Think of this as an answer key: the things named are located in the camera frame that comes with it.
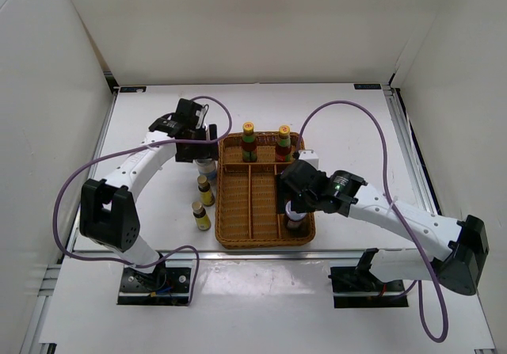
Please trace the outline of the yellow-cap sauce bottle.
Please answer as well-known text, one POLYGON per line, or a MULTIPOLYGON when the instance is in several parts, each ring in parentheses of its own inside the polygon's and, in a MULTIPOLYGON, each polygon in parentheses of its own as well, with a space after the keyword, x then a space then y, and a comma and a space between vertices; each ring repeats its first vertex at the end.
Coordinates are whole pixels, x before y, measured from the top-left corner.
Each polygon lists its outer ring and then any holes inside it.
POLYGON ((290 127, 288 125, 281 125, 279 127, 275 147, 276 162, 290 162, 292 159, 292 141, 290 132, 290 127))
POLYGON ((257 161, 257 136, 254 131, 254 124, 250 121, 242 125, 241 147, 244 162, 257 161))

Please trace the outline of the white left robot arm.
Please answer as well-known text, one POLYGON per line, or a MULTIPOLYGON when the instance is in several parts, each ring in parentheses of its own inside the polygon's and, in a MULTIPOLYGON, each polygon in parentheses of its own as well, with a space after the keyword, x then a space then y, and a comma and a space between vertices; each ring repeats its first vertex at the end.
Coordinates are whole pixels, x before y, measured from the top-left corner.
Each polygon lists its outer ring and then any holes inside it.
POLYGON ((166 271, 157 263, 161 255, 140 236, 136 201, 152 177, 168 162, 194 162, 218 158, 217 126, 207 125, 209 106, 180 99, 174 112, 151 124, 140 150, 129 154, 110 174, 82 186, 80 234, 111 249, 139 273, 139 282, 157 291, 166 271))

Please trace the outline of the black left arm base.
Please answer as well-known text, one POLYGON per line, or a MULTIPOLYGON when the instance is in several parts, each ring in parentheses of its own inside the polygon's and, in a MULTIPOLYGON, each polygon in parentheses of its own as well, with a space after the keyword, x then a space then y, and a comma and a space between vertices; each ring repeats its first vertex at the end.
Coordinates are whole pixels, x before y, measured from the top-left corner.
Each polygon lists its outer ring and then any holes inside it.
POLYGON ((166 261, 148 274, 124 267, 118 288, 119 306, 189 306, 200 260, 166 261))

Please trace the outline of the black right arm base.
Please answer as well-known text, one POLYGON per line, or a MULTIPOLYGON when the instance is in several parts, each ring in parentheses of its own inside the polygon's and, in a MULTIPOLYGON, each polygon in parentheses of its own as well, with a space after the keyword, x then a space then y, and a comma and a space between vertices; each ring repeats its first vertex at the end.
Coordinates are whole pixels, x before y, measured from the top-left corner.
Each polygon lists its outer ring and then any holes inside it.
POLYGON ((378 309, 408 307, 402 280, 382 283, 362 280, 354 267, 331 266, 330 279, 335 309, 378 309))

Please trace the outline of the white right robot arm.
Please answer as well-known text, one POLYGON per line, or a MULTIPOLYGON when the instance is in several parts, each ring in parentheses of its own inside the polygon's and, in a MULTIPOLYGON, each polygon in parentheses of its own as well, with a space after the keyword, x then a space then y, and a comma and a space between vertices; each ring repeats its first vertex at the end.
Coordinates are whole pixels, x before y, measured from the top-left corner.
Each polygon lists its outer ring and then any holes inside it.
POLYGON ((489 253, 484 222, 424 211, 389 200, 364 178, 344 170, 331 176, 304 160, 279 174, 279 211, 322 211, 370 223, 413 242, 414 250, 367 249, 356 282, 372 291, 393 280, 437 280, 460 295, 475 295, 489 253))

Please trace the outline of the white-lid spice jar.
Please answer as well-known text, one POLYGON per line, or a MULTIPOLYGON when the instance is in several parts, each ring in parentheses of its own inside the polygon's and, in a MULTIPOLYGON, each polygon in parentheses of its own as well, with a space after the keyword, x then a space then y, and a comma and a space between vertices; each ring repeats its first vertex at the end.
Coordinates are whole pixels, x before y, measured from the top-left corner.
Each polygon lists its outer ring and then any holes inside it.
POLYGON ((285 226, 289 230, 299 230, 307 217, 306 213, 299 213, 292 210, 292 202, 288 201, 285 205, 285 226))

